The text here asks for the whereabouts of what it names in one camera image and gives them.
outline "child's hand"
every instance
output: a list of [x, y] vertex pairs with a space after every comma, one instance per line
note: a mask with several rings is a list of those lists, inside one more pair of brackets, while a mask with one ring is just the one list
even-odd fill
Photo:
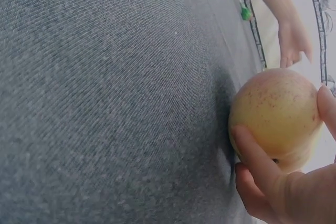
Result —
[[300, 52], [304, 52], [312, 62], [312, 45], [307, 31], [298, 15], [289, 20], [279, 21], [280, 67], [287, 68], [301, 60]]

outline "hand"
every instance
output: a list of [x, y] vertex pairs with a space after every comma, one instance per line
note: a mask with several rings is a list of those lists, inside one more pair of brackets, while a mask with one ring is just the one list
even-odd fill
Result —
[[[336, 99], [325, 86], [318, 108], [336, 138]], [[336, 164], [285, 174], [245, 127], [235, 127], [233, 136], [244, 160], [236, 165], [236, 187], [250, 215], [269, 224], [336, 223]]]
[[279, 21], [279, 43], [281, 68], [288, 68], [299, 62], [301, 60], [300, 52], [302, 51], [312, 62], [312, 45], [298, 14]]

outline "finger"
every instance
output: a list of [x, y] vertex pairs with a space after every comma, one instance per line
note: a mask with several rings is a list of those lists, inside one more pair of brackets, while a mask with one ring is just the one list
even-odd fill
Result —
[[247, 212], [268, 223], [278, 223], [270, 203], [254, 183], [254, 179], [245, 165], [236, 165], [236, 187]]
[[307, 57], [307, 59], [309, 60], [309, 62], [312, 63], [312, 62], [313, 62], [313, 53], [312, 53], [312, 49], [308, 49], [308, 50], [306, 50], [304, 54], [306, 54], [306, 57]]
[[280, 67], [285, 68], [287, 66], [287, 58], [281, 55], [280, 58]]
[[301, 53], [296, 53], [295, 56], [293, 57], [293, 64], [298, 63], [302, 60], [302, 54]]
[[336, 139], [336, 99], [331, 91], [323, 85], [317, 95], [319, 114], [328, 130]]
[[293, 65], [293, 61], [291, 59], [287, 60], [287, 68]]
[[236, 146], [251, 172], [255, 184], [268, 199], [277, 197], [275, 186], [282, 171], [256, 143], [254, 137], [244, 126], [236, 126], [232, 130]]

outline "apple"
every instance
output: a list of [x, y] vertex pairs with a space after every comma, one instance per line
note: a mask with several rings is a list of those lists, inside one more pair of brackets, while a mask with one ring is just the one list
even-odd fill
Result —
[[290, 69], [261, 72], [238, 91], [230, 109], [230, 142], [240, 156], [230, 130], [247, 127], [258, 145], [286, 173], [309, 160], [323, 122], [315, 86]]

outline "gray fabric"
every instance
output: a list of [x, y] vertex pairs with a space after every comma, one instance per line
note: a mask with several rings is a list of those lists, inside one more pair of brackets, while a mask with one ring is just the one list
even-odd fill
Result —
[[251, 223], [226, 120], [261, 69], [236, 0], [0, 3], [0, 223]]

